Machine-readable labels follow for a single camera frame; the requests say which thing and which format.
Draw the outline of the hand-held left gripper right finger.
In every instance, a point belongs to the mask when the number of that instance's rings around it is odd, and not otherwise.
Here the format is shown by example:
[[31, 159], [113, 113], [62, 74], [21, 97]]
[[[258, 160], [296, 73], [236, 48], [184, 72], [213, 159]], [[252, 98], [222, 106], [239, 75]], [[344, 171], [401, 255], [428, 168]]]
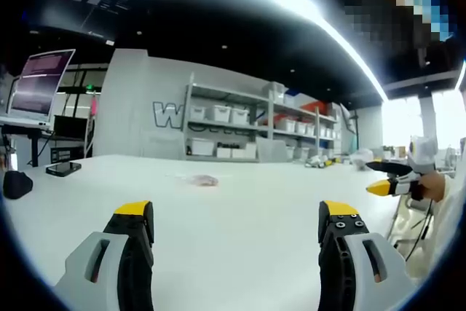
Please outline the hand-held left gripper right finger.
[[400, 253], [348, 204], [320, 202], [319, 310], [402, 310], [416, 286]]

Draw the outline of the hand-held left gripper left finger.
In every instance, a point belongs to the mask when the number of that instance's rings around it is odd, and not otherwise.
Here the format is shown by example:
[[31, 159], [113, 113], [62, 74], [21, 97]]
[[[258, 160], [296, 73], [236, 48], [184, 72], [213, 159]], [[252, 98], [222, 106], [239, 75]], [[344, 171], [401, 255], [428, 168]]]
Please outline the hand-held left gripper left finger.
[[66, 258], [54, 292], [69, 310], [153, 310], [153, 244], [152, 202], [125, 204]]

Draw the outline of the person's right hand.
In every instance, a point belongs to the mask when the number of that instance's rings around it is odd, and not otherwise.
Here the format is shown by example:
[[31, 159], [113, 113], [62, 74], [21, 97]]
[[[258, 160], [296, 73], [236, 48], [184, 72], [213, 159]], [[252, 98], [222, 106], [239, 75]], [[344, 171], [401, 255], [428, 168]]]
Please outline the person's right hand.
[[422, 186], [422, 196], [433, 202], [440, 202], [444, 198], [446, 177], [436, 171], [423, 175], [419, 184]]

